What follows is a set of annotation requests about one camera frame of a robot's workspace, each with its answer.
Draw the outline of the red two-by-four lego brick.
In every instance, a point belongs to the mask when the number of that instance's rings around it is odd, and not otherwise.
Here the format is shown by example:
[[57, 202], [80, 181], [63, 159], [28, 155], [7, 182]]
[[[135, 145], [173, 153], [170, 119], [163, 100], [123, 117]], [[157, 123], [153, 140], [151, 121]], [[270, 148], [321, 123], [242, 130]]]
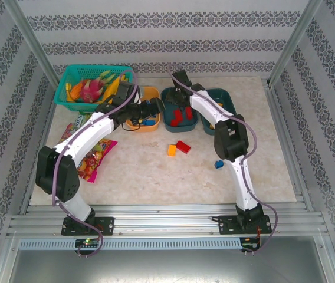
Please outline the red two-by-four lego brick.
[[176, 148], [182, 151], [184, 154], [188, 154], [189, 151], [191, 150], [191, 147], [182, 141], [178, 141], [176, 143]]
[[173, 119], [170, 121], [169, 125], [171, 127], [177, 127], [181, 122], [183, 122], [183, 115], [180, 109], [173, 110]]

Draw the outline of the yellow plastic tub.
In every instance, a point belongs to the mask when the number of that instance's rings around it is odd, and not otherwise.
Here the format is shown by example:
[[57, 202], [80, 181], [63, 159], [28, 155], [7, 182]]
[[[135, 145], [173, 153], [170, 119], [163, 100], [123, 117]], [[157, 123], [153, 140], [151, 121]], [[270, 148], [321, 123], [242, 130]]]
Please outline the yellow plastic tub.
[[[140, 91], [141, 91], [140, 101], [150, 101], [152, 98], [160, 98], [159, 90], [155, 87], [141, 86]], [[152, 132], [152, 131], [155, 131], [159, 127], [162, 117], [161, 117], [161, 114], [159, 113], [147, 119], [153, 119], [156, 122], [156, 124], [153, 126], [142, 126], [141, 123], [140, 125], [138, 124], [133, 125], [132, 122], [128, 120], [126, 121], [126, 126], [128, 130], [135, 131], [138, 133]]]

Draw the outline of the dark teal plastic tub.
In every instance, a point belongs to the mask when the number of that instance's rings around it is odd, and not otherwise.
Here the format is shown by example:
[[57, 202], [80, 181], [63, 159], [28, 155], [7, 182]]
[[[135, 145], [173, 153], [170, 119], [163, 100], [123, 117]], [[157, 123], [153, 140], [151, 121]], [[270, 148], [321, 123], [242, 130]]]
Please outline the dark teal plastic tub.
[[[229, 92], [222, 88], [207, 89], [207, 92], [214, 101], [217, 103], [223, 103], [223, 109], [232, 114], [237, 113]], [[215, 132], [214, 127], [207, 121], [206, 118], [204, 118], [203, 115], [201, 115], [201, 121], [204, 132], [210, 136], [213, 136]]]
[[[182, 132], [192, 131], [198, 122], [197, 112], [193, 110], [193, 119], [187, 120], [184, 107], [176, 106], [167, 101], [166, 96], [168, 94], [168, 91], [170, 90], [173, 90], [173, 87], [165, 88], [161, 93], [161, 99], [165, 105], [165, 110], [162, 113], [162, 119], [165, 124], [166, 130], [171, 133], [182, 133]], [[182, 115], [183, 115], [183, 122], [181, 122], [177, 127], [171, 127], [169, 123], [173, 119], [173, 110], [175, 109], [181, 110]]]

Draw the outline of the yellow toy fruit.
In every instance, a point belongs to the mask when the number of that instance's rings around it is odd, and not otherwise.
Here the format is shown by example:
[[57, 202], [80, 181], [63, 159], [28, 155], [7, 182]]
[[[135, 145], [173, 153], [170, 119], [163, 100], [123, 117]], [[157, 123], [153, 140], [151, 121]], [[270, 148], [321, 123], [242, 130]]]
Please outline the yellow toy fruit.
[[106, 90], [103, 93], [102, 102], [104, 102], [106, 99], [108, 99], [111, 95], [115, 95], [116, 91], [119, 87], [120, 81], [124, 80], [124, 75], [117, 77], [109, 86], [106, 88]]

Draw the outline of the pink toy dragon fruit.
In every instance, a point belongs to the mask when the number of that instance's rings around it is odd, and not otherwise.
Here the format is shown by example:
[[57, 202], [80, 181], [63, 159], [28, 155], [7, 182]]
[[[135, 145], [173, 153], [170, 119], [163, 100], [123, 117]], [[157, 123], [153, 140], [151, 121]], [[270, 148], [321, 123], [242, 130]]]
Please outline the pink toy dragon fruit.
[[96, 102], [102, 93], [104, 92], [104, 87], [108, 84], [107, 79], [102, 77], [97, 77], [93, 80], [83, 80], [82, 87], [80, 90], [80, 98], [84, 103], [94, 103]]

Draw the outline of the green snack bag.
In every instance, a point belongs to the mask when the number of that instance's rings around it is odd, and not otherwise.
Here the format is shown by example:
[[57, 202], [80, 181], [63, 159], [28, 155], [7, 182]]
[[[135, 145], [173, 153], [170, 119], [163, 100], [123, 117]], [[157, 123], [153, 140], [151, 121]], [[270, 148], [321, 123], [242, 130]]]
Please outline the green snack bag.
[[91, 117], [90, 113], [79, 114], [74, 122], [74, 128], [79, 129], [82, 127]]

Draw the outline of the colourful fruit candy bag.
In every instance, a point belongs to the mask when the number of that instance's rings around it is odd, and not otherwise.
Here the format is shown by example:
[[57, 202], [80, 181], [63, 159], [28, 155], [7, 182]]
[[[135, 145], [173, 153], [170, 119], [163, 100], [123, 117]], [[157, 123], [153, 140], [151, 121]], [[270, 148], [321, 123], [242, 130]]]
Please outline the colourful fruit candy bag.
[[114, 140], [101, 139], [82, 159], [77, 167], [78, 175], [89, 183], [94, 183], [97, 169], [106, 154], [117, 145]]

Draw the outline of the orange toy fruit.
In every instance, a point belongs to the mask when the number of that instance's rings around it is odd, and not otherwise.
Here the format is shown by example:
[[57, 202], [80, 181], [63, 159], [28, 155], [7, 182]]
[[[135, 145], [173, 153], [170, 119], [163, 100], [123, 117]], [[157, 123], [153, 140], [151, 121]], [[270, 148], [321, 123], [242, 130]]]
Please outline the orange toy fruit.
[[76, 102], [80, 98], [80, 93], [83, 83], [79, 82], [75, 86], [72, 86], [70, 83], [65, 84], [65, 90], [67, 92], [67, 101], [70, 103]]

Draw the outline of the green mesh plastic basket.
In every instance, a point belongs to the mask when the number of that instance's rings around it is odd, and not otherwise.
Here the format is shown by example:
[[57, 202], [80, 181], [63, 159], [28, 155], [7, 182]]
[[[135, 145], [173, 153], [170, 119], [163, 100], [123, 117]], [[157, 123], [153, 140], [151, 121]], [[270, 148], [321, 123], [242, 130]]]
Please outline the green mesh plastic basket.
[[55, 104], [61, 105], [70, 111], [83, 112], [83, 113], [92, 113], [98, 102], [95, 103], [86, 103], [83, 102], [81, 98], [78, 98], [75, 102], [70, 102], [67, 96], [66, 84], [69, 83], [72, 87], [80, 83], [83, 80], [94, 80], [99, 77], [102, 73], [105, 73], [102, 76], [103, 79], [108, 82], [105, 83], [103, 91], [106, 90], [107, 86], [112, 83], [121, 73], [124, 73], [126, 80], [129, 82], [133, 81], [133, 73], [130, 71], [132, 68], [129, 66], [118, 66], [118, 65], [88, 65], [88, 64], [74, 64], [69, 65], [60, 80], [58, 88], [55, 92], [54, 102]]

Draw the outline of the pink snack bag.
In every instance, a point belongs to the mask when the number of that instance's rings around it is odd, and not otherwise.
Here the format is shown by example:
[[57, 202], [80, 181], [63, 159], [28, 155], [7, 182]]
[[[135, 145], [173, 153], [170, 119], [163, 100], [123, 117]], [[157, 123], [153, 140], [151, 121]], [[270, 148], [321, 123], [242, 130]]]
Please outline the pink snack bag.
[[66, 129], [64, 130], [59, 143], [64, 142], [65, 140], [67, 140], [69, 137], [71, 137], [80, 127], [75, 125], [74, 123], [70, 123]]

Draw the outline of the small circuit board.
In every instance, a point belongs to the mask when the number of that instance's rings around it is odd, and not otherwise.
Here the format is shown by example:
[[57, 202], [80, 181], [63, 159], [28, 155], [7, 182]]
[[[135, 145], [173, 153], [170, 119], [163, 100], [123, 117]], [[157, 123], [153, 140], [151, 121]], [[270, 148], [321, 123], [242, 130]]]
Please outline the small circuit board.
[[257, 251], [260, 248], [260, 240], [251, 240], [246, 239], [245, 241], [241, 242], [242, 249], [251, 252], [251, 251]]
[[97, 239], [77, 239], [75, 241], [75, 247], [79, 248], [81, 246], [87, 247], [87, 248], [97, 248], [99, 245], [99, 240]]

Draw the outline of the grey metal sheet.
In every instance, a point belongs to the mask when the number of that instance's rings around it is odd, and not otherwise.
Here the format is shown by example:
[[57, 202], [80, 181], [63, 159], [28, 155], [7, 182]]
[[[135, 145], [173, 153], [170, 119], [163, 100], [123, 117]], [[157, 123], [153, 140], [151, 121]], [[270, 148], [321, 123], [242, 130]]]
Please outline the grey metal sheet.
[[335, 283], [327, 236], [276, 237], [258, 253], [231, 248], [228, 238], [172, 239], [191, 249], [146, 249], [152, 239], [109, 239], [81, 259], [70, 241], [9, 239], [0, 283]]

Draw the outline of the aluminium front rail bed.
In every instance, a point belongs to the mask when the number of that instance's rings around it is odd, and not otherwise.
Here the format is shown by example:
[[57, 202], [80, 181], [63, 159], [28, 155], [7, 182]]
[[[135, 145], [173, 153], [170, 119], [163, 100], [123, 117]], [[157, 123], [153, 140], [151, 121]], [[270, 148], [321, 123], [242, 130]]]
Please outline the aluminium front rail bed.
[[[320, 212], [309, 211], [302, 201], [275, 203], [278, 215], [276, 236], [327, 235]], [[235, 205], [103, 205], [98, 216], [114, 218], [113, 236], [172, 238], [219, 236], [214, 216], [234, 215]], [[59, 238], [65, 214], [52, 206], [30, 206], [24, 215], [11, 217], [6, 235], [17, 238]]]

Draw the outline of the aluminium frame side rail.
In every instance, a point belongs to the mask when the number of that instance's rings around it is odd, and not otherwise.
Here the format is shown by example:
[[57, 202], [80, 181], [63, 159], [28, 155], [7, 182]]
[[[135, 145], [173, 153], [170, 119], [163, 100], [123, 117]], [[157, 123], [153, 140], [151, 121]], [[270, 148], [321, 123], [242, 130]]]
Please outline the aluminium frame side rail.
[[291, 142], [288, 128], [286, 126], [283, 113], [278, 103], [276, 93], [269, 86], [267, 80], [261, 80], [261, 82], [265, 92], [265, 96], [267, 98], [268, 106], [270, 108], [272, 119], [274, 121], [275, 129], [277, 131], [278, 139], [287, 165], [288, 174], [290, 176], [293, 189], [296, 194], [300, 194], [303, 198], [306, 210], [308, 212], [314, 212], [315, 209], [311, 204], [308, 190], [306, 188], [303, 175], [301, 174], [301, 170], [295, 156], [293, 144]]

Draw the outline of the aluminium frame post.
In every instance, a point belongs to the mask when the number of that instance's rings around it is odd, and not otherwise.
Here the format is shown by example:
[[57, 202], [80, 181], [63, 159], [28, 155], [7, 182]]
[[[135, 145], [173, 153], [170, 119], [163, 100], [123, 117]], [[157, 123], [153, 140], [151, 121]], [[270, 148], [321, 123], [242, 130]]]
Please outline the aluminium frame post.
[[26, 40], [30, 50], [35, 55], [43, 72], [47, 76], [50, 84], [57, 88], [59, 85], [59, 78], [56, 74], [52, 64], [50, 63], [41, 43], [39, 42], [35, 32], [33, 31], [29, 21], [23, 13], [18, 0], [2, 0], [12, 19], [16, 23], [18, 29]]
[[276, 85], [280, 75], [284, 71], [285, 66], [288, 64], [289, 59], [291, 58], [294, 50], [297, 45], [300, 43], [303, 35], [306, 32], [310, 22], [318, 11], [323, 0], [308, 0], [308, 3], [298, 19], [297, 25], [295, 26], [292, 34], [290, 35], [283, 51], [277, 60], [272, 72], [267, 79], [267, 86], [272, 88]]

